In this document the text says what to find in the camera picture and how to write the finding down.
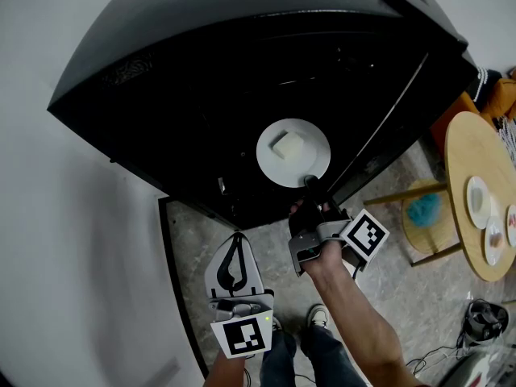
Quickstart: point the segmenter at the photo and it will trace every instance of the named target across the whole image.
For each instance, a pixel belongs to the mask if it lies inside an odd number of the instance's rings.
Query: tofu
[[[290,160],[301,152],[303,138],[296,132],[287,132],[274,146],[273,151],[283,160]]]

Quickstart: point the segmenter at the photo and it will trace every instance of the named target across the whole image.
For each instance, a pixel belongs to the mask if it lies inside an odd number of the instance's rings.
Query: white plate
[[[509,206],[507,210],[507,239],[511,247],[516,247],[516,205]]]
[[[303,138],[301,152],[291,160],[283,160],[273,151],[273,145],[288,131]],[[313,123],[301,119],[283,119],[265,129],[256,145],[256,159],[261,170],[273,182],[288,188],[304,186],[306,175],[320,178],[330,164],[330,144]]]
[[[475,207],[475,196],[478,193],[482,195],[482,203],[480,209]],[[466,188],[466,202],[468,203],[469,217],[471,218],[475,227],[484,229],[487,225],[487,220],[491,216],[491,197],[489,189],[480,177],[471,177]]]
[[[503,227],[503,223],[499,217],[489,217],[484,236],[485,259],[489,265],[495,265],[500,260],[503,249],[506,246],[506,235],[504,230],[505,228]],[[493,234],[501,234],[501,242],[497,247],[491,246],[490,237]]]

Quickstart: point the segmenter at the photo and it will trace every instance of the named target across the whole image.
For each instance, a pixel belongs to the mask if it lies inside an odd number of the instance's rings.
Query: jeans
[[[301,350],[314,367],[317,387],[365,387],[340,341],[331,331],[310,326],[302,337]],[[273,332],[273,347],[264,354],[260,382],[263,387],[295,387],[293,357],[296,341],[284,331]]]

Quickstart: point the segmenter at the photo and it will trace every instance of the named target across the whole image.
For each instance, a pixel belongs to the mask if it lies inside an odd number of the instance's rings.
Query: forearm
[[[245,357],[228,359],[218,353],[204,387],[242,387]]]
[[[389,385],[417,385],[402,362],[396,332],[372,308],[345,267],[339,265],[311,276],[343,341],[366,377],[374,385],[385,385],[385,377],[391,377]]]

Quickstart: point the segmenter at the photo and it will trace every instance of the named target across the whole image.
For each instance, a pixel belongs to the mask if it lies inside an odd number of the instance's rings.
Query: white wall
[[[516,66],[516,0],[437,0],[469,42],[478,66],[505,73]]]
[[[0,0],[0,369],[17,387],[200,385],[158,191],[46,107],[109,0]]]

